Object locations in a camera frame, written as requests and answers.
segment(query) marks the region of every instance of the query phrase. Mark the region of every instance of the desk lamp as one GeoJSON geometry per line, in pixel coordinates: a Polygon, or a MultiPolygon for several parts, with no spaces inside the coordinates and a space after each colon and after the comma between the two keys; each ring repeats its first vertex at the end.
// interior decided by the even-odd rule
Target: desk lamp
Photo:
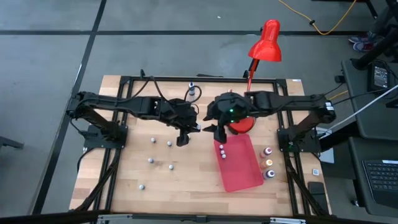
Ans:
{"type": "MultiPolygon", "coordinates": [[[[282,54],[277,43],[279,29],[279,21],[274,19],[268,20],[261,30],[260,40],[251,47],[248,55],[253,59],[249,71],[246,70],[244,73],[244,77],[248,79],[248,91],[250,91],[254,72],[257,70],[260,60],[268,62],[280,62],[282,60],[282,54]]],[[[231,123],[228,127],[234,134],[246,133],[253,128],[254,123],[255,118],[248,117],[237,123],[231,123]]]]}

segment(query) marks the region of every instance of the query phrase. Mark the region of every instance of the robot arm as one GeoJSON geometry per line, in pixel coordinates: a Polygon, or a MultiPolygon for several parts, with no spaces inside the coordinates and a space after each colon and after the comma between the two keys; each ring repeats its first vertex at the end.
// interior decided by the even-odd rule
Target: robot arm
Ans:
{"type": "Polygon", "coordinates": [[[166,100],[159,96],[136,96],[122,99],[95,93],[80,92],[72,97],[67,114],[73,119],[83,118],[96,126],[105,140],[117,141],[120,138],[119,125],[107,121],[94,109],[120,111],[144,120],[156,120],[180,130],[177,145],[188,144],[188,133],[200,132],[197,113],[190,102],[181,99],[166,100]]]}
{"type": "Polygon", "coordinates": [[[286,129],[285,141],[292,144],[302,139],[320,123],[330,123],[336,114],[330,101],[323,95],[311,96],[280,96],[270,91],[249,91],[244,96],[237,93],[223,93],[216,96],[207,108],[204,121],[218,120],[217,126],[204,128],[204,131],[214,133],[214,139],[226,143],[225,125],[239,122],[249,116],[258,118],[272,115],[279,111],[311,111],[298,125],[286,129]]]}

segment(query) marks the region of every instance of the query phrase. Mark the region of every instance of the yellow cable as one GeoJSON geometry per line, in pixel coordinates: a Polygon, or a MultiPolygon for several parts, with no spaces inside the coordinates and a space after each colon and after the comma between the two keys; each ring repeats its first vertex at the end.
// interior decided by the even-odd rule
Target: yellow cable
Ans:
{"type": "MultiPolygon", "coordinates": [[[[309,17],[306,16],[305,14],[302,14],[301,12],[298,12],[298,11],[294,10],[294,9],[291,8],[288,4],[284,3],[282,0],[278,0],[278,1],[279,1],[280,3],[282,3],[282,4],[284,4],[286,7],[288,7],[291,11],[294,11],[294,12],[297,13],[298,15],[307,18],[310,22],[312,21],[311,18],[309,18],[309,17]]],[[[350,10],[351,10],[351,9],[353,8],[353,6],[355,5],[356,1],[357,1],[357,0],[354,0],[354,2],[350,5],[350,7],[348,8],[348,10],[346,11],[346,13],[343,15],[343,17],[338,21],[338,23],[337,23],[329,32],[322,33],[322,32],[318,29],[317,25],[315,25],[315,23],[313,23],[312,26],[314,26],[314,28],[315,28],[315,29],[318,31],[318,33],[321,34],[321,35],[328,35],[328,34],[330,34],[330,33],[331,33],[334,29],[336,29],[336,28],[340,25],[340,23],[344,20],[344,18],[347,16],[347,14],[350,12],[350,10]]]]}
{"type": "Polygon", "coordinates": [[[341,96],[341,95],[343,95],[343,94],[345,94],[345,93],[347,93],[347,92],[348,92],[348,90],[346,90],[346,91],[344,91],[344,92],[341,92],[341,93],[339,93],[339,94],[336,94],[336,95],[332,96],[331,98],[329,98],[328,100],[332,100],[332,99],[336,98],[337,96],[341,96]]]}

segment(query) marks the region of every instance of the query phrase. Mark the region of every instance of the plastic tray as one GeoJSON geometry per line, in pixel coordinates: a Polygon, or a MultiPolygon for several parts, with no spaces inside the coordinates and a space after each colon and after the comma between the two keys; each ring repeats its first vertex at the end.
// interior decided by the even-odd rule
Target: plastic tray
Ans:
{"type": "Polygon", "coordinates": [[[247,134],[230,136],[223,145],[225,159],[221,157],[220,143],[214,141],[225,191],[234,192],[264,183],[253,145],[247,134]]]}

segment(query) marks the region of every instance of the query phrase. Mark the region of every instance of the small bottle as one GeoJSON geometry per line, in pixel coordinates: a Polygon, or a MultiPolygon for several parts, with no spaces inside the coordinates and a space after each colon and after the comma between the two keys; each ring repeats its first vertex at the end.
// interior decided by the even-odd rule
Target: small bottle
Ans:
{"type": "Polygon", "coordinates": [[[275,177],[275,171],[273,171],[273,170],[269,170],[267,172],[262,173],[262,178],[264,178],[264,179],[270,179],[273,177],[275,177]]]}
{"type": "Polygon", "coordinates": [[[267,167],[272,166],[272,160],[267,159],[266,161],[260,163],[260,168],[261,169],[266,169],[267,167]]]}
{"type": "Polygon", "coordinates": [[[189,89],[189,95],[195,96],[195,84],[193,84],[193,82],[189,83],[188,89],[189,89]]]}
{"type": "Polygon", "coordinates": [[[260,157],[265,158],[272,153],[272,149],[270,147],[265,148],[263,151],[260,152],[260,157]]]}

